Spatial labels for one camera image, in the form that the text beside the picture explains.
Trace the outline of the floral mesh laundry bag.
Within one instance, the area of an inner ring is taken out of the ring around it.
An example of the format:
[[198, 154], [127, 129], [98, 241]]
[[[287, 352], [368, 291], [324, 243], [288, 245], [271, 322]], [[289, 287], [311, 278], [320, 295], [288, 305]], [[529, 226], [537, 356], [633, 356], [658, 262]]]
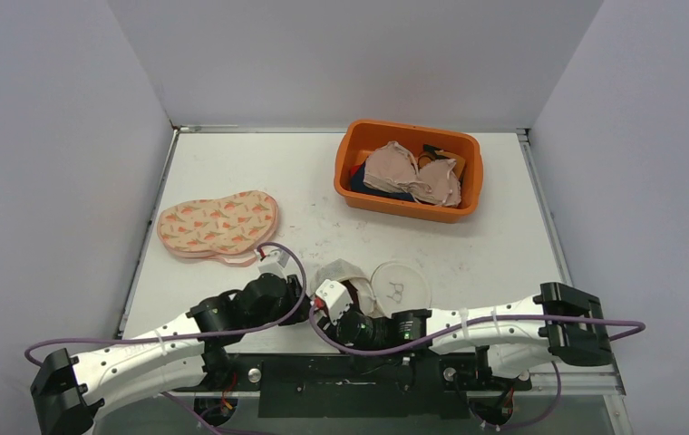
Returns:
[[280, 207], [273, 197], [248, 190], [166, 208], [154, 229], [175, 257], [249, 266], [257, 260], [257, 246], [275, 234], [279, 220]]

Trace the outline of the round white mesh laundry bag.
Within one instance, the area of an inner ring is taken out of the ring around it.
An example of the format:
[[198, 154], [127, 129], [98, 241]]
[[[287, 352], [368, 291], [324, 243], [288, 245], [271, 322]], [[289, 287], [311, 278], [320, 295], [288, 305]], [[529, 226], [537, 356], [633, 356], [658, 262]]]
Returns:
[[380, 264], [369, 275], [359, 266], [343, 259], [320, 267], [313, 275], [306, 290], [310, 297], [326, 279], [345, 285], [353, 299], [352, 288], [347, 281], [351, 278], [367, 279], [374, 291], [376, 308], [370, 317], [390, 317], [392, 314], [431, 306], [432, 291], [423, 275], [412, 266], [399, 261]]

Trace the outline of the beige pink bra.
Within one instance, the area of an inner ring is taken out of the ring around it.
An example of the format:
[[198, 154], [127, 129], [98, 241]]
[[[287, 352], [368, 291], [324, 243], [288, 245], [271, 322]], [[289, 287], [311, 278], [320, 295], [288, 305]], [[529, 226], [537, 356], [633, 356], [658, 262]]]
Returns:
[[364, 183], [387, 192], [407, 192], [414, 202], [456, 208], [461, 203], [463, 160], [435, 150], [416, 156], [397, 141], [373, 151], [364, 162]]

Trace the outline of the maroon bra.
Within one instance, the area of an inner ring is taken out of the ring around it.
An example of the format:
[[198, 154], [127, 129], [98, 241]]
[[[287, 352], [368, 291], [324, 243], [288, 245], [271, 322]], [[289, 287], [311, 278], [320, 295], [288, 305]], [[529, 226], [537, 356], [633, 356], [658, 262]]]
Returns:
[[370, 282], [364, 278], [351, 278], [347, 283], [352, 288], [353, 300], [358, 309], [363, 314], [371, 315], [376, 308], [376, 302]]

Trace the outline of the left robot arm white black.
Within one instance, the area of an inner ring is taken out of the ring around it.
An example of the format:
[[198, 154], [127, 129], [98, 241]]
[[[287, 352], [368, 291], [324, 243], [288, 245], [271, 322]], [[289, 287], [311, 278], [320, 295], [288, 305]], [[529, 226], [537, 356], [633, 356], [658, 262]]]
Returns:
[[264, 273], [242, 289], [211, 296], [167, 323], [99, 349], [71, 353], [65, 339], [38, 364], [30, 387], [43, 434], [84, 434], [127, 404], [158, 393], [229, 381], [226, 347], [246, 335], [306, 319], [306, 276]]

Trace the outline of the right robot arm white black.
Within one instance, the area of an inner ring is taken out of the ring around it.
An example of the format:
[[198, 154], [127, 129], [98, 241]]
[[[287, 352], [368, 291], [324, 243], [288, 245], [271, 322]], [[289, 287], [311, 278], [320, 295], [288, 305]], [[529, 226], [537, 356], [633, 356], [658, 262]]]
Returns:
[[335, 317], [333, 337], [357, 351], [482, 351], [476, 383], [493, 389], [543, 363], [596, 367], [613, 360], [599, 298], [559, 282], [522, 300], [478, 309], [415, 309], [372, 318], [356, 308]]

